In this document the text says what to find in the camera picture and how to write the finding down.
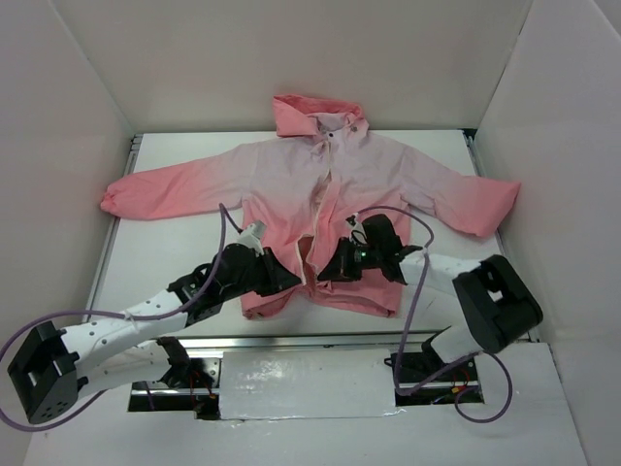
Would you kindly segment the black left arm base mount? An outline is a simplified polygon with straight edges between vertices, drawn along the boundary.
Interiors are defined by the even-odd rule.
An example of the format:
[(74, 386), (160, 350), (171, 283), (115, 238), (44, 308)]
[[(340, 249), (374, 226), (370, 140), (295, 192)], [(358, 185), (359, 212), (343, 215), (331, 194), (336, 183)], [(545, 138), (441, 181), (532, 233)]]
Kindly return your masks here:
[(166, 352), (170, 367), (158, 381), (170, 388), (203, 387), (211, 390), (214, 378), (206, 371), (202, 360), (189, 357), (185, 347), (175, 337), (160, 337), (156, 344)]

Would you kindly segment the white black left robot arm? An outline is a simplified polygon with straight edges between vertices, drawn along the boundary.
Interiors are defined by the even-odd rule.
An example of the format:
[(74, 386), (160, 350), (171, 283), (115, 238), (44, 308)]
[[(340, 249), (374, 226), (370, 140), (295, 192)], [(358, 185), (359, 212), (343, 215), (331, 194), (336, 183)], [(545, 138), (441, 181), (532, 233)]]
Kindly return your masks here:
[(175, 332), (216, 316), (228, 301), (273, 296), (300, 282), (270, 249), (235, 243), (125, 311), (89, 311), (88, 322), (62, 328), (53, 323), (58, 314), (39, 317), (16, 332), (22, 343), (8, 366), (27, 422), (2, 419), (40, 432), (77, 416), (78, 402), (88, 407), (121, 385), (203, 382), (207, 373), (195, 370)]

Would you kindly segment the pink hooded zip jacket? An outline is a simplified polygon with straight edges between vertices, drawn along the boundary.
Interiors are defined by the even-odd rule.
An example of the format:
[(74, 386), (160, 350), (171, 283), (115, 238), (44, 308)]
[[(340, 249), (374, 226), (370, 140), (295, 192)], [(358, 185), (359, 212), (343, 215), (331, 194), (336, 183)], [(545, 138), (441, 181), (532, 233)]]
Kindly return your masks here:
[(413, 207), (448, 227), (492, 236), (512, 209), (520, 185), (460, 174), (411, 146), (372, 132), (351, 102), (278, 95), (277, 135), (220, 154), (194, 150), (179, 164), (136, 172), (111, 183), (103, 211), (132, 220), (241, 209), (244, 223), (266, 224), (265, 244), (301, 279), (313, 303), (392, 317), (402, 289), (377, 270), (355, 283), (323, 283), (319, 272), (348, 232), (354, 213), (380, 206), (402, 239)]

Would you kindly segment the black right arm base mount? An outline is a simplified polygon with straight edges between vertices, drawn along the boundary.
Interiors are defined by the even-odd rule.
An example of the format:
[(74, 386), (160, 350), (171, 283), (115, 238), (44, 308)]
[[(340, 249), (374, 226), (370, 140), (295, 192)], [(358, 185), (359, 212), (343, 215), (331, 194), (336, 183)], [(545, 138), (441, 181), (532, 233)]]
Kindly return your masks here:
[(428, 342), (424, 342), (419, 351), (404, 352), (401, 364), (397, 364), (396, 352), (385, 357), (383, 363), (393, 372), (398, 367), (400, 383), (420, 383), (445, 366)]

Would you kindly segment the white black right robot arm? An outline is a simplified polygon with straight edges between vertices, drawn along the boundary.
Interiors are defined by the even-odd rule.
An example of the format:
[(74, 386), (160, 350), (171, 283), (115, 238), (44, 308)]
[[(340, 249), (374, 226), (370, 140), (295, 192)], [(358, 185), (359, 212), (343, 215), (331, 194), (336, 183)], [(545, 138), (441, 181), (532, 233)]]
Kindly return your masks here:
[(387, 282), (428, 286), (457, 298), (465, 324), (448, 327), (421, 347), (429, 378), (445, 379), (468, 354), (496, 354), (542, 322), (538, 301), (504, 256), (461, 259), (406, 246), (385, 214), (347, 222), (351, 233), (339, 239), (319, 281), (357, 283), (365, 271), (377, 270)]

